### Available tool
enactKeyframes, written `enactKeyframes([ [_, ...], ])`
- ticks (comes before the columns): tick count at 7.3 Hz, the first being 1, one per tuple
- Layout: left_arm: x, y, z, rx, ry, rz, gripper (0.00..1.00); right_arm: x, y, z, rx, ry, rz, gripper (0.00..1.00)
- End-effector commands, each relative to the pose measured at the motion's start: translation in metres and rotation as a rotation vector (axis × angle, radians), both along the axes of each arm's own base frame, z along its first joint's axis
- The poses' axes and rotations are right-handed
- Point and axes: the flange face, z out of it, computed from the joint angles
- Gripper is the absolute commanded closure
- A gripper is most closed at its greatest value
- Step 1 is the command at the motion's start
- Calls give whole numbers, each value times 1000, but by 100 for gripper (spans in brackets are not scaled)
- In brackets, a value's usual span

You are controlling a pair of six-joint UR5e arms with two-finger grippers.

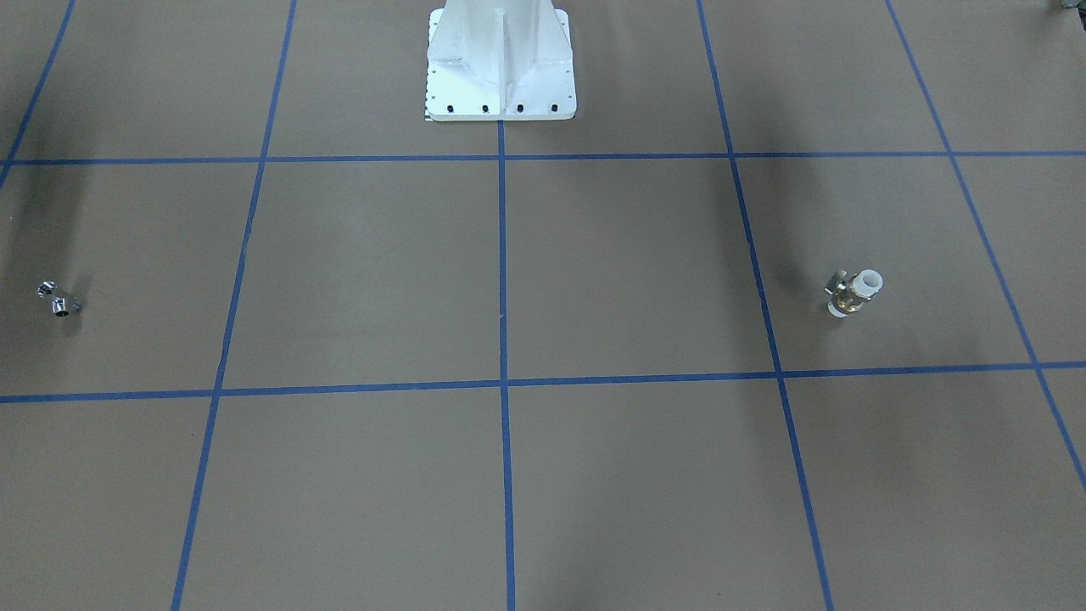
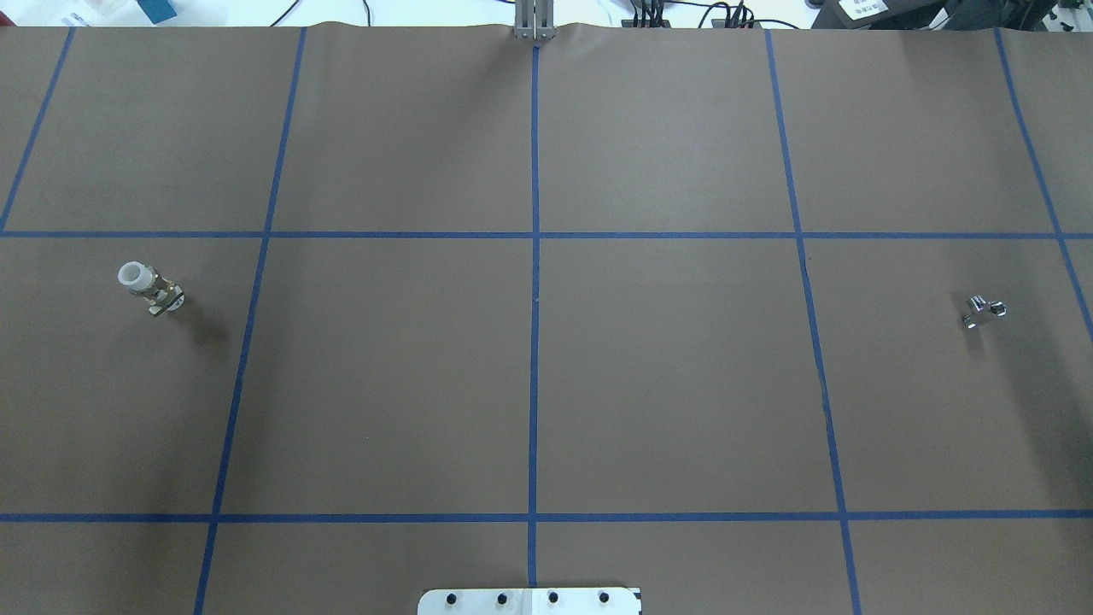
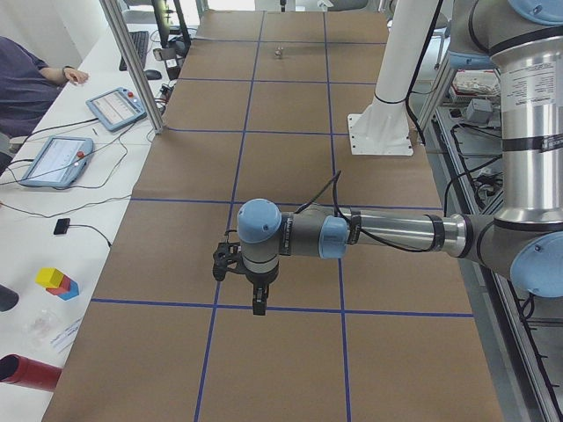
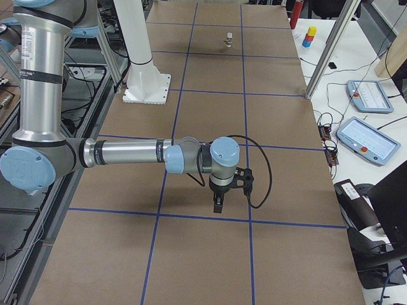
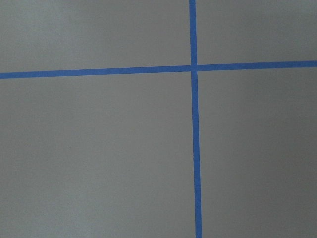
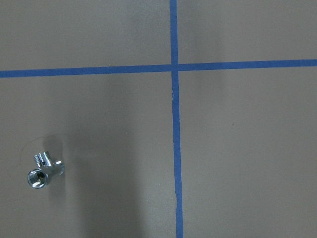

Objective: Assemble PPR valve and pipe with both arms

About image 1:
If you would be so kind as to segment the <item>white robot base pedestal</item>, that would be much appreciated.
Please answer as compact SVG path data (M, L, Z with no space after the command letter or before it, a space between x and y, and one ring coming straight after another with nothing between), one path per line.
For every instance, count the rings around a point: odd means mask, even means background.
M551 1L447 1L428 20L426 120L571 120L570 18Z

